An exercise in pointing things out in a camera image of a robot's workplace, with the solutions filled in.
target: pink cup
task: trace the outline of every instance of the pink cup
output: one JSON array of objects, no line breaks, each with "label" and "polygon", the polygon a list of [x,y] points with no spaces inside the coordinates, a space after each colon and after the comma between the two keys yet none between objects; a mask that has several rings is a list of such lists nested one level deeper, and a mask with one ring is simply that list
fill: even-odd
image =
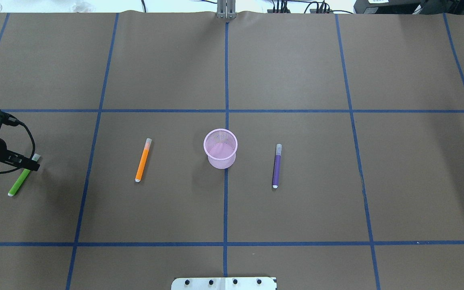
[{"label": "pink cup", "polygon": [[212,130],[203,140],[203,149],[212,166],[225,169],[236,160],[237,138],[226,129]]}]

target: green marker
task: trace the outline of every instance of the green marker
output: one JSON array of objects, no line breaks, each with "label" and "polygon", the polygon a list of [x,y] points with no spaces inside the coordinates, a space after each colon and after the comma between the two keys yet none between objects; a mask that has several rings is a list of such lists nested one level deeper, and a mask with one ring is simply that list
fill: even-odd
[{"label": "green marker", "polygon": [[[39,161],[39,158],[40,158],[39,154],[34,154],[33,157],[31,158],[31,160]],[[23,182],[26,179],[26,177],[28,176],[28,174],[30,174],[30,170],[29,169],[24,169],[23,172],[20,174],[19,178],[17,178],[17,181],[13,184],[10,191],[8,191],[8,196],[13,197],[17,193],[17,191],[19,190],[19,188],[23,184]]]}]

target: marker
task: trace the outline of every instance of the marker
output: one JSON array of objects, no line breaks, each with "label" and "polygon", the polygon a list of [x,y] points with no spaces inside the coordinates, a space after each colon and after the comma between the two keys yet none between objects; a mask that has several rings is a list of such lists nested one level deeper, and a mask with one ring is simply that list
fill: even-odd
[{"label": "marker", "polygon": [[146,160],[148,159],[149,145],[151,144],[151,139],[146,139],[146,144],[144,144],[144,150],[142,151],[141,161],[139,162],[139,168],[137,169],[136,182],[140,182],[142,178],[142,172],[144,171],[144,166],[146,165]]},{"label": "marker", "polygon": [[280,172],[280,157],[282,155],[282,144],[277,144],[275,148],[275,163],[273,165],[273,181],[271,182],[271,186],[274,189],[278,188],[278,174]]},{"label": "marker", "polygon": [[[31,158],[31,160],[39,161],[39,158],[40,158],[39,154],[34,154],[33,157]],[[17,193],[17,191],[19,190],[19,188],[23,184],[23,182],[26,179],[26,177],[28,176],[28,174],[30,174],[29,169],[24,169],[23,172],[21,172],[19,178],[17,178],[17,181],[15,181],[15,183],[13,184],[10,191],[8,191],[8,196],[13,197]]]}]

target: white mounting plate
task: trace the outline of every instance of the white mounting plate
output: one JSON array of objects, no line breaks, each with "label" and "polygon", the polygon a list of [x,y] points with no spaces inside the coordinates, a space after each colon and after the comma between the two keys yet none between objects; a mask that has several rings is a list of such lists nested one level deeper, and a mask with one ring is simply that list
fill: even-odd
[{"label": "white mounting plate", "polygon": [[276,281],[275,277],[177,278],[171,290],[277,290]]}]

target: white bracket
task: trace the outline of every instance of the white bracket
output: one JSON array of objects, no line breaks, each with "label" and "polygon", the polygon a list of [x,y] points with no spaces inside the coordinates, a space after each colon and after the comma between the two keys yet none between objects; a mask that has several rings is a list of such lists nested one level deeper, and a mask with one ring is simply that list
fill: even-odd
[{"label": "white bracket", "polygon": [[236,0],[217,0],[216,16],[221,19],[236,18]]},{"label": "white bracket", "polygon": [[177,278],[171,290],[277,290],[275,277]]}]

